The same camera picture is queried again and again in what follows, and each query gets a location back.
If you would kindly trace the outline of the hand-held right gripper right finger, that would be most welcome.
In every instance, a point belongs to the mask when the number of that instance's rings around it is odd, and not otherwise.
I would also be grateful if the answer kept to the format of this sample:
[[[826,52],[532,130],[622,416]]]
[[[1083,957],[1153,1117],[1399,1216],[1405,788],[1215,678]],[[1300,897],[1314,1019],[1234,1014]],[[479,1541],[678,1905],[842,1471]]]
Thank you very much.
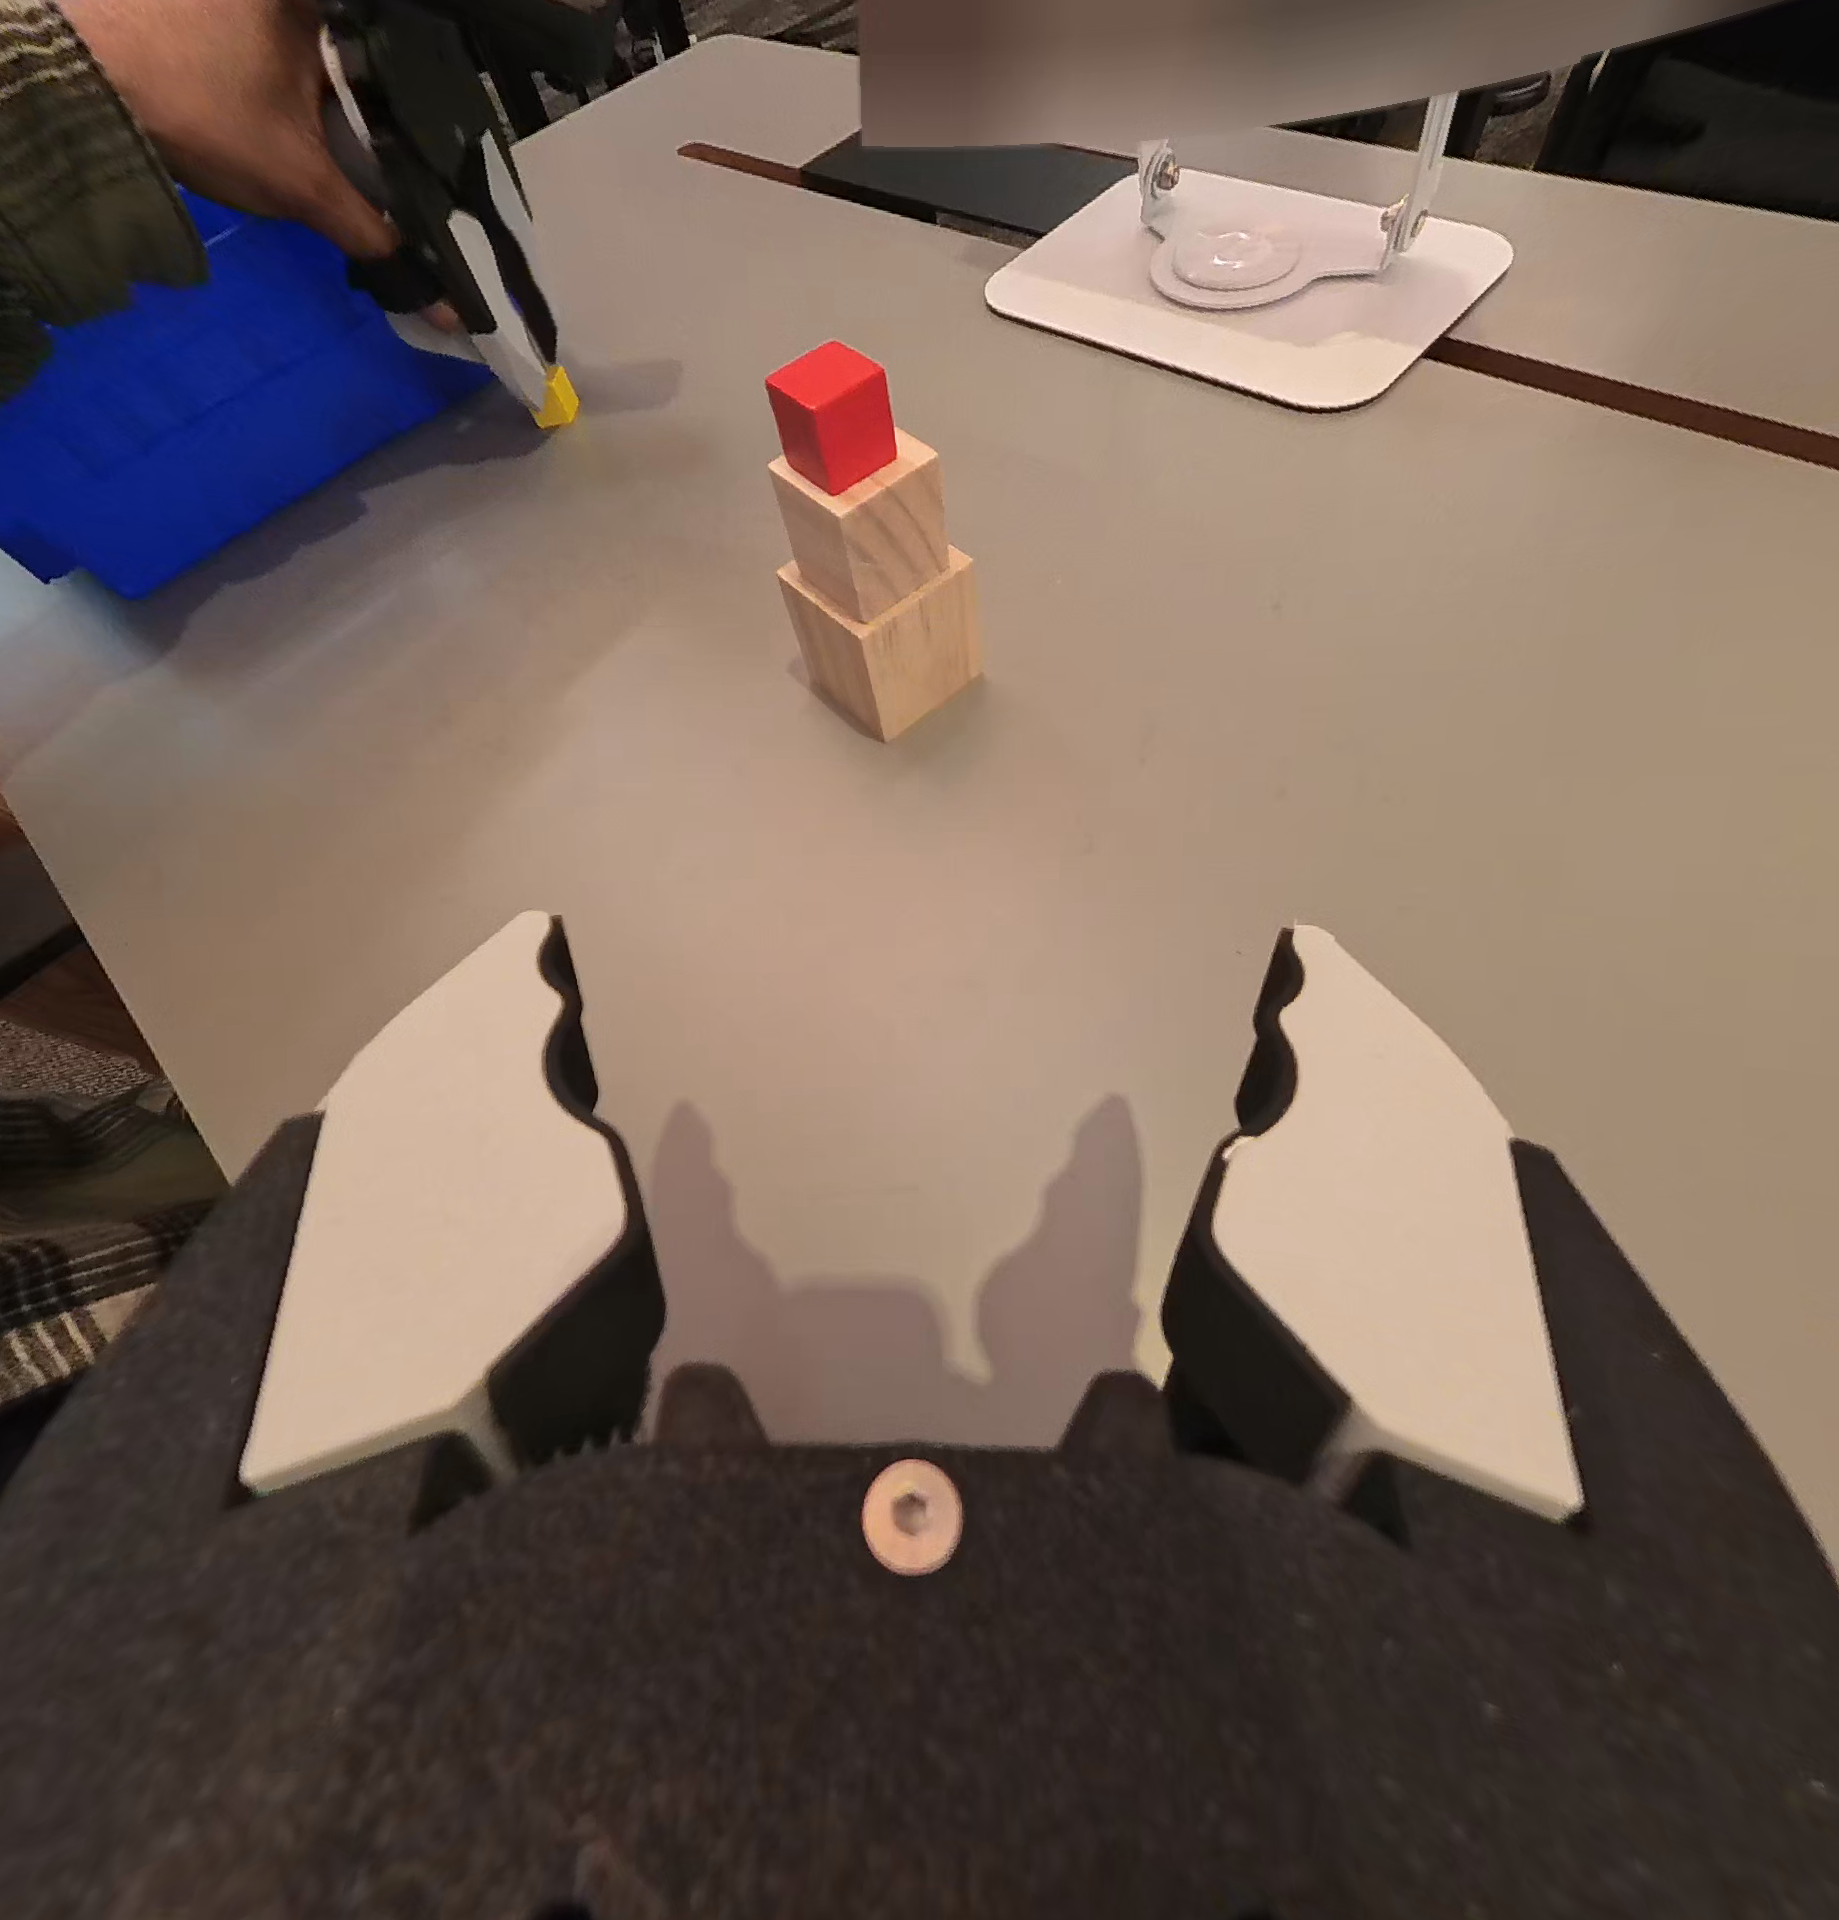
[[[1177,1446],[1327,1502],[1399,1463],[1582,1514],[1516,1133],[1452,1047],[1286,926],[1234,1117],[1164,1291]]]

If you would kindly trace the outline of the blue plastic bin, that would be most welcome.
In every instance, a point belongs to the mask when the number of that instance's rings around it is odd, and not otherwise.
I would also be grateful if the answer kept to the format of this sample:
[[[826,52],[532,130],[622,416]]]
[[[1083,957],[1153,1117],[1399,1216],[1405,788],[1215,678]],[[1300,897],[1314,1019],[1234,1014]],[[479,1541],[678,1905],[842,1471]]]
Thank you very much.
[[[408,346],[308,228],[181,199],[209,281],[52,329],[0,405],[0,550],[41,583],[142,597],[496,383]]]

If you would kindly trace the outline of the person's plaid shirt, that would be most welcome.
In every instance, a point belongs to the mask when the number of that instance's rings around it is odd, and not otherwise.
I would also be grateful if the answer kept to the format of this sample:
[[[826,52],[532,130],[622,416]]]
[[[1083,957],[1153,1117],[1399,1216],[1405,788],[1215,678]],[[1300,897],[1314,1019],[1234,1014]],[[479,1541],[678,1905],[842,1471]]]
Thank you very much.
[[[224,1191],[167,1082],[0,1090],[0,1416],[77,1382]]]

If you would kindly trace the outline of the black table bracket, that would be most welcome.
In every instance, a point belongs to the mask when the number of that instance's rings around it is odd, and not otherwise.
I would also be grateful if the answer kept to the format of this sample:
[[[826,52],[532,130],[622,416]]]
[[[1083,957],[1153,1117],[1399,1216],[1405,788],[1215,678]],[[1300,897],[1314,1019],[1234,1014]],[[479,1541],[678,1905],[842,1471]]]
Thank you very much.
[[[0,843],[0,1004],[89,944],[43,859]]]

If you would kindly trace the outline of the black flat tablet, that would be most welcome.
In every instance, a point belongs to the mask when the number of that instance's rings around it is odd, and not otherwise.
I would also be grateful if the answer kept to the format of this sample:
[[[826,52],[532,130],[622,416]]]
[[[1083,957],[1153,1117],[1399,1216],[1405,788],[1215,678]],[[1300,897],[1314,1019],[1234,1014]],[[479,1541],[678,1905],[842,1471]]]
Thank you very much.
[[[801,164],[801,183],[832,199],[1029,241],[1135,174],[1131,156],[1083,145],[863,145],[860,134]]]

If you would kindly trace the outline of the red wooden cube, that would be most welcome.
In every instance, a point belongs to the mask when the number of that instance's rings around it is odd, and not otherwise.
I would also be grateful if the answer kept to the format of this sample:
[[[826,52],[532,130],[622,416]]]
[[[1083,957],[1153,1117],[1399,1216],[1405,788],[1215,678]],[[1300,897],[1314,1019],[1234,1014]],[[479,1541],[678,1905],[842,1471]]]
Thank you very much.
[[[786,465],[839,495],[899,462],[887,372],[860,349],[828,338],[765,381]]]

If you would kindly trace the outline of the person's left hand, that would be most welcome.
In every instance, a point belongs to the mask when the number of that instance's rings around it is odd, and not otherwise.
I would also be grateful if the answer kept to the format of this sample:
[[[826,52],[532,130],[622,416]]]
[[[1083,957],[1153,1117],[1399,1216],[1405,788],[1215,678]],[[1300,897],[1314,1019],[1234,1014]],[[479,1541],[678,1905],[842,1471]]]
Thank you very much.
[[[143,194],[74,183],[86,213],[60,222],[56,266],[21,268],[49,326],[106,318],[138,288],[199,288],[207,243],[181,189],[300,225],[361,266],[389,261],[404,233],[341,170],[326,107],[332,81],[311,2],[56,2],[104,93],[124,111]]]

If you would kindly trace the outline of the small natural wooden cube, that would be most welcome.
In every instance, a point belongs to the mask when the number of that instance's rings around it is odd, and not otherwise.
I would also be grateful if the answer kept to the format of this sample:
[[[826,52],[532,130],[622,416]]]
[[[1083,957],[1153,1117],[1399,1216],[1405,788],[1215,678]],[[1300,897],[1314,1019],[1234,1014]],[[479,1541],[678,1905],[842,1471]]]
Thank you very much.
[[[793,564],[842,618],[870,624],[950,568],[948,493],[933,447],[894,431],[894,458],[845,493],[771,462]]]

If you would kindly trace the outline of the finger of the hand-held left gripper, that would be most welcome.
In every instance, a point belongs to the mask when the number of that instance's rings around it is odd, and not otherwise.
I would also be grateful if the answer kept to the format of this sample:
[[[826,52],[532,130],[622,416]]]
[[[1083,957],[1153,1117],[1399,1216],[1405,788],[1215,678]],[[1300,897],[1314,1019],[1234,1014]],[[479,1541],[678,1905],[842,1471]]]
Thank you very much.
[[[532,407],[542,403],[545,372],[553,366],[540,361],[513,304],[505,301],[500,277],[496,277],[494,246],[479,222],[475,217],[475,213],[454,209],[445,222],[445,230],[449,230],[452,249],[461,260],[468,291],[472,291],[472,299],[459,304],[468,325],[472,346],[477,349],[479,361],[489,372],[496,372],[500,383],[524,405],[524,412],[532,413]],[[542,281],[540,236],[537,236],[537,272]]]
[[[513,148],[496,128],[479,134],[475,154],[475,217],[494,246],[502,297],[531,349],[542,366],[557,366],[557,325],[537,272],[537,228]]]

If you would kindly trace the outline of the large natural wooden cube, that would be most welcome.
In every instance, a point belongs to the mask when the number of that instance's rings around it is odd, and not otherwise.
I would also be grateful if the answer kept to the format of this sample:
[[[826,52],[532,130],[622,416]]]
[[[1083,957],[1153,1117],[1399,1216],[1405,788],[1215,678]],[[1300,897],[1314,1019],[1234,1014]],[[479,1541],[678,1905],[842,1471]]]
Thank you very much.
[[[810,589],[799,564],[775,569],[809,682],[876,743],[893,743],[984,675],[972,554],[887,615],[858,619]]]

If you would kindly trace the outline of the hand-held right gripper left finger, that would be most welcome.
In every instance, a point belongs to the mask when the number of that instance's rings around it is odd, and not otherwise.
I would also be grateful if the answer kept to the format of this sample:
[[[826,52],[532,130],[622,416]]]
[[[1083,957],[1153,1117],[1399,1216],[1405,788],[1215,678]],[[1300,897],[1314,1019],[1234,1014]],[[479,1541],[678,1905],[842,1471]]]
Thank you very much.
[[[275,1497],[415,1442],[461,1442],[494,1481],[629,1442],[666,1291],[599,1117],[566,921],[517,914],[314,1117],[240,1486]]]

